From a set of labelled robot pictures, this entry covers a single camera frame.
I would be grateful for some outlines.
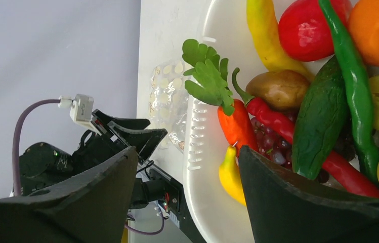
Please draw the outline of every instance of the white table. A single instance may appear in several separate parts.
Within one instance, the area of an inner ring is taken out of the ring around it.
[[[142,0],[140,18],[137,118],[148,118],[150,79],[154,68],[182,55],[182,43],[196,38],[206,0]],[[183,182],[183,155],[174,146],[157,150],[155,163]]]

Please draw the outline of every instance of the pepper stem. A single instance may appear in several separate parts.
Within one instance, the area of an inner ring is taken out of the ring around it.
[[[234,69],[234,71],[232,72],[232,76],[231,76],[231,82],[232,82],[232,86],[234,87],[235,91],[238,93],[238,95],[240,95],[241,99],[243,100],[244,102],[244,106],[247,106],[248,103],[254,99],[255,97],[248,94],[246,91],[242,90],[240,88],[240,86],[238,85],[237,83],[237,74],[240,72],[240,68],[236,67]]]

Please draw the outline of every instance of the brown potato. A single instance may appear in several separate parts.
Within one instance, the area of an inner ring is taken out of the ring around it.
[[[262,98],[273,110],[295,111],[301,106],[310,82],[292,70],[266,72],[254,77],[246,92]]]

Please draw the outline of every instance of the cucumber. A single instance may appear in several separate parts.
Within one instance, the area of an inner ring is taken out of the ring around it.
[[[316,179],[348,119],[344,79],[333,56],[319,70],[301,104],[293,134],[292,170]]]

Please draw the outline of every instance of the wall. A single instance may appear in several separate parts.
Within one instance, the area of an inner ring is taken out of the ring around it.
[[[12,136],[30,104],[81,93],[106,114],[136,116],[140,1],[0,0],[0,197],[12,189]],[[69,110],[45,105],[25,121],[20,153],[39,141],[72,153],[83,132]]]

